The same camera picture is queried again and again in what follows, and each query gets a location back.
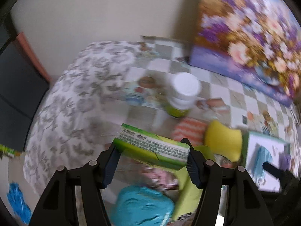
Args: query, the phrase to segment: floral pattern fabric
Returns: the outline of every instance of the floral pattern fabric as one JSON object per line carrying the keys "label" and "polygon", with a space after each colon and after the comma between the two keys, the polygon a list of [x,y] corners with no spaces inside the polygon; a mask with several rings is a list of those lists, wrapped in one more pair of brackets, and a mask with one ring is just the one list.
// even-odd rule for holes
{"label": "floral pattern fabric", "polygon": [[103,103],[114,98],[138,43],[91,43],[58,79],[41,104],[28,137],[24,176],[39,195],[59,165],[83,166],[105,150],[119,125],[106,120]]}
{"label": "floral pattern fabric", "polygon": [[201,0],[199,8],[190,64],[289,106],[300,85],[301,28],[284,1]]}

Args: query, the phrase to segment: teal cloth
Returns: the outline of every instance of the teal cloth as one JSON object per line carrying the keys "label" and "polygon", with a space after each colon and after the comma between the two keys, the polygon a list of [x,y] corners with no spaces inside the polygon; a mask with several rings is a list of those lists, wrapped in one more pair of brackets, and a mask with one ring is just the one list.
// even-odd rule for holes
{"label": "teal cloth", "polygon": [[123,188],[111,213],[115,226],[165,226],[174,203],[161,192],[139,186]]}
{"label": "teal cloth", "polygon": [[272,155],[270,152],[263,146],[260,146],[258,149],[254,167],[253,167],[253,177],[257,179],[264,178],[265,176],[265,171],[262,168],[262,165],[264,162],[272,162]]}

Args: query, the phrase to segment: green packaging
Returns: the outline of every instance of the green packaging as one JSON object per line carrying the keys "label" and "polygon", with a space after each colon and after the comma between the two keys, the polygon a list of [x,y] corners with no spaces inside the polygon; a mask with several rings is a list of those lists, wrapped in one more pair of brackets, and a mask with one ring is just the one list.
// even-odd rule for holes
{"label": "green packaging", "polygon": [[117,149],[134,160],[175,171],[186,166],[190,146],[122,124],[113,140]]}

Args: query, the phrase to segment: white lid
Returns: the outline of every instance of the white lid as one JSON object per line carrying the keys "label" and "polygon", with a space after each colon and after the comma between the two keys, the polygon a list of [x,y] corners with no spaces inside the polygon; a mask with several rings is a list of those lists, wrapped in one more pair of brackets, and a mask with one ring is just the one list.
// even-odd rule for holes
{"label": "white lid", "polygon": [[195,99],[192,100],[182,100],[175,97],[167,97],[170,105],[178,110],[188,110],[191,109],[195,104]]}
{"label": "white lid", "polygon": [[195,98],[201,90],[201,84],[198,79],[187,72],[175,74],[171,81],[171,86],[173,88],[173,96],[182,100]]}

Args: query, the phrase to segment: painting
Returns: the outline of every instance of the painting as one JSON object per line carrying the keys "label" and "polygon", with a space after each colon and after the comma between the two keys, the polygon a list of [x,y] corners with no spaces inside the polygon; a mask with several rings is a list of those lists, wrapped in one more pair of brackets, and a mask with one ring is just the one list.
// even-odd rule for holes
{"label": "painting", "polygon": [[283,0],[200,0],[189,64],[289,106],[299,89],[301,28]]}

